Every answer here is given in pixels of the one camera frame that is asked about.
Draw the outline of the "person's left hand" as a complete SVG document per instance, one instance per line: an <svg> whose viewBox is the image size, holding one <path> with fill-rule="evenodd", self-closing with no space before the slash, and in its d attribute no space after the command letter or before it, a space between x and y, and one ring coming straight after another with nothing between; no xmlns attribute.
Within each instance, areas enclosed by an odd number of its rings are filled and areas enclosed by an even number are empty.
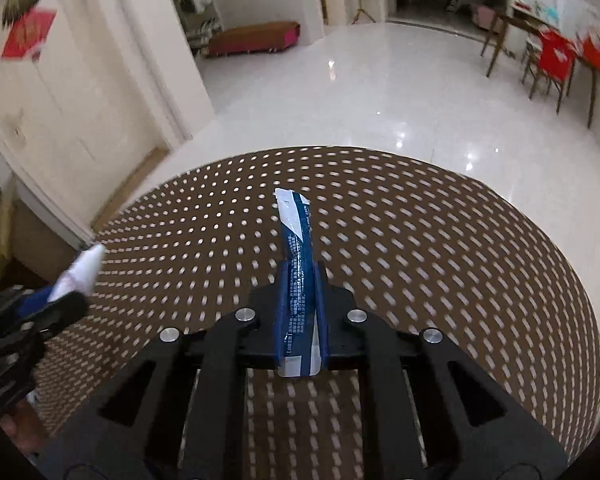
<svg viewBox="0 0 600 480"><path fill-rule="evenodd" d="M40 452L48 438L40 416L26 399L19 401L0 418L0 426L26 455Z"/></svg>

